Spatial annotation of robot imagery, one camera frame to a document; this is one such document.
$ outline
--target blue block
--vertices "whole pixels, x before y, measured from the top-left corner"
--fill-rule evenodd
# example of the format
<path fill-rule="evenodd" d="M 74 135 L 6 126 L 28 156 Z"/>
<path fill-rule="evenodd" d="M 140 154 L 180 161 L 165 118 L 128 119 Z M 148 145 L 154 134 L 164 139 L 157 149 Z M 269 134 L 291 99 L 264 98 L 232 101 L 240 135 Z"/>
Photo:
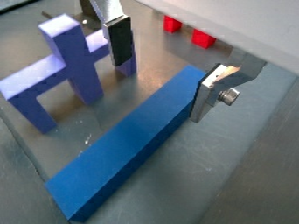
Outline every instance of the blue block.
<path fill-rule="evenodd" d="M 86 220 L 188 118 L 203 76 L 187 66 L 46 182 L 66 219 Z"/>

